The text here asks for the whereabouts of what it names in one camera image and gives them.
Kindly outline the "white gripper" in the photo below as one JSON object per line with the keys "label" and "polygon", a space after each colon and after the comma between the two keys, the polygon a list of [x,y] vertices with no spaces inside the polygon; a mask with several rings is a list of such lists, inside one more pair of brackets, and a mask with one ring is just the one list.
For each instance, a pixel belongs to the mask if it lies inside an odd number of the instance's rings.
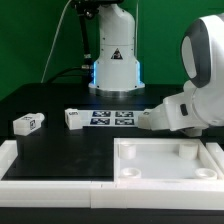
{"label": "white gripper", "polygon": [[209,125],[202,121],[193,106],[195,90],[172,95],[163,99],[163,103],[149,114],[150,129],[181,131],[188,137],[199,137]]}

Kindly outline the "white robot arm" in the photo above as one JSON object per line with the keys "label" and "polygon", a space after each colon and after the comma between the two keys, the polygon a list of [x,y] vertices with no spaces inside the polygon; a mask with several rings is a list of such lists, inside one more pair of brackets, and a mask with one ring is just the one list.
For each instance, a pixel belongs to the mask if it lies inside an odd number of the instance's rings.
{"label": "white robot arm", "polygon": [[[99,17],[101,52],[93,65],[90,91],[113,96],[142,90],[133,17],[112,2],[100,4]],[[181,58],[189,77],[183,91],[144,110],[138,117],[139,128],[199,136],[209,127],[224,127],[224,13],[200,17],[189,26]]]}

